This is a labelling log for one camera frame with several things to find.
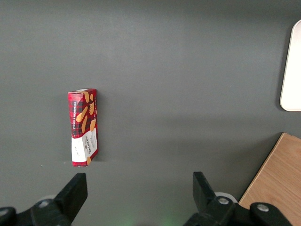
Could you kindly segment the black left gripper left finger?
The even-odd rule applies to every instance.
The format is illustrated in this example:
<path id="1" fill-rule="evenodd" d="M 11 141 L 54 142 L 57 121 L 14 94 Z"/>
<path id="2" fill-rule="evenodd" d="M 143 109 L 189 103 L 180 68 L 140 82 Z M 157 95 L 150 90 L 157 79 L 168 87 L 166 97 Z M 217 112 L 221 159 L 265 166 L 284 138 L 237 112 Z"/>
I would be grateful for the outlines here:
<path id="1" fill-rule="evenodd" d="M 70 226 L 87 199 L 87 177 L 77 173 L 54 197 L 17 214 L 17 226 Z"/>

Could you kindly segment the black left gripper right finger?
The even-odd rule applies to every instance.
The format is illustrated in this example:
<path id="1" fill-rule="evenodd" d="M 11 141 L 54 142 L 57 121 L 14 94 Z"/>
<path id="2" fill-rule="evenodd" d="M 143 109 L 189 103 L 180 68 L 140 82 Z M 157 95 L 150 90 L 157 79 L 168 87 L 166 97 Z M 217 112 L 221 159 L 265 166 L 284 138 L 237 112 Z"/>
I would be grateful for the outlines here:
<path id="1" fill-rule="evenodd" d="M 202 172 L 193 173 L 193 198 L 198 212 L 186 226 L 226 226 L 235 210 L 235 203 L 227 197 L 216 196 Z"/>

